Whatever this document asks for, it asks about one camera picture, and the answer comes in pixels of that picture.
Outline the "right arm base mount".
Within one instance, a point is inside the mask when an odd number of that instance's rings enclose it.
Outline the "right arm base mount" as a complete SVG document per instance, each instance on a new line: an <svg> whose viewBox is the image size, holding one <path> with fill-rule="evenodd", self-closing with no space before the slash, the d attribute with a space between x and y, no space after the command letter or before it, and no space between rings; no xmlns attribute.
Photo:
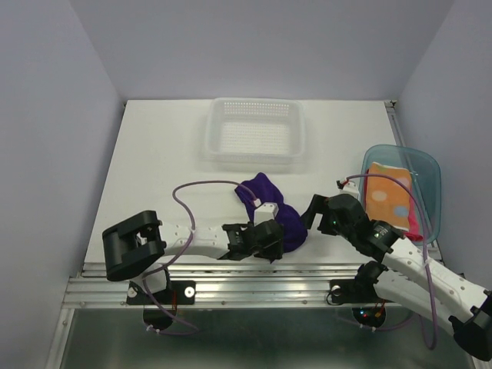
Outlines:
<svg viewBox="0 0 492 369"><path fill-rule="evenodd" d="M397 325L386 325L387 300L379 298L373 287L361 287L354 279L334 279L329 282L325 298L329 306L352 305L352 321L361 329L394 331Z"/></svg>

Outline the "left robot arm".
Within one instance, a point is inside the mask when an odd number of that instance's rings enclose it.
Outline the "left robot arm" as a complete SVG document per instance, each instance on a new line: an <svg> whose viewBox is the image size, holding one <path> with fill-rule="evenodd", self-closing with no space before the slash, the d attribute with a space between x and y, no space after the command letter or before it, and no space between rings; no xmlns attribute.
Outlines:
<svg viewBox="0 0 492 369"><path fill-rule="evenodd" d="M159 258L275 261L284 253L284 227L270 214L261 223L192 228L165 223L156 211L147 210L104 230L102 241L107 280L131 281L161 303L170 297L171 282L168 272L159 269Z"/></svg>

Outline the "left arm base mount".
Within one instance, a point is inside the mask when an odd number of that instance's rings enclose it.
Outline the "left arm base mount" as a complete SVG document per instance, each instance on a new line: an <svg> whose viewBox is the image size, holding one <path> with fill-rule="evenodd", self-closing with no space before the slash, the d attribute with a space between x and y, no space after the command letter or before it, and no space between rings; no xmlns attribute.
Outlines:
<svg viewBox="0 0 492 369"><path fill-rule="evenodd" d="M176 315L180 306L193 305L195 303L196 283L191 280L172 281L170 286L163 291L153 293L155 300L162 306L170 306L170 313ZM126 304L143 307L143 322L154 330L167 330L173 324L173 319L155 306L153 300L145 292L144 288L134 282L130 282L127 290Z"/></svg>

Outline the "orange and blue patterned towel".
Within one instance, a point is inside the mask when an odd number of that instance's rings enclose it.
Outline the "orange and blue patterned towel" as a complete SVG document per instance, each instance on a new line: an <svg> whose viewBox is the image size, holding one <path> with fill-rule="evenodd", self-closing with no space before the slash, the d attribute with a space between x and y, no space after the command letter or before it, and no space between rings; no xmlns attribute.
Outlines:
<svg viewBox="0 0 492 369"><path fill-rule="evenodd" d="M368 174L386 175L411 190L411 174L406 168L373 162ZM381 177L365 178L365 208L370 219L386 221L402 231L410 230L410 195L396 182Z"/></svg>

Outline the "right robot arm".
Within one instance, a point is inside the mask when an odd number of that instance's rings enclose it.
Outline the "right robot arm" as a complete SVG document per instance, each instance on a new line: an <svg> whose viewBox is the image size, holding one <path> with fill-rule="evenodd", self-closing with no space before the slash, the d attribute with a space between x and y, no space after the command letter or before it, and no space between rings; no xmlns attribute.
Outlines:
<svg viewBox="0 0 492 369"><path fill-rule="evenodd" d="M491 359L491 292L427 256L385 221L371 220L349 194L316 194L301 219L322 234L339 236L369 257L355 277L331 282L335 304L386 300L437 324L457 345L481 361Z"/></svg>

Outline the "purple towel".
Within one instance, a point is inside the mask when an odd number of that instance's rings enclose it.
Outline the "purple towel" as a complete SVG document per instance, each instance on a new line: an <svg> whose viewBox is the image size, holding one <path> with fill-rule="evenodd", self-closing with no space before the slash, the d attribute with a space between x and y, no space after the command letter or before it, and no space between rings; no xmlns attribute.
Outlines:
<svg viewBox="0 0 492 369"><path fill-rule="evenodd" d="M299 213L284 202L284 196L265 173L257 173L251 180L243 181L243 186L251 190L263 203L275 203L278 212L275 220L284 227L284 253L296 251L306 241L308 231Z"/></svg>

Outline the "pink microfiber towel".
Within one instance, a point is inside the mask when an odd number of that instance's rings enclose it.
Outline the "pink microfiber towel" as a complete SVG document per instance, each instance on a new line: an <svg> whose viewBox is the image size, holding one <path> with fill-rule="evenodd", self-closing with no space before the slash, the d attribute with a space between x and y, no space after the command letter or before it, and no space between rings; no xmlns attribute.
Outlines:
<svg viewBox="0 0 492 369"><path fill-rule="evenodd" d="M364 185L364 205L370 219L391 224L413 241L422 240L415 204L405 189L381 177L365 178Z"/></svg>

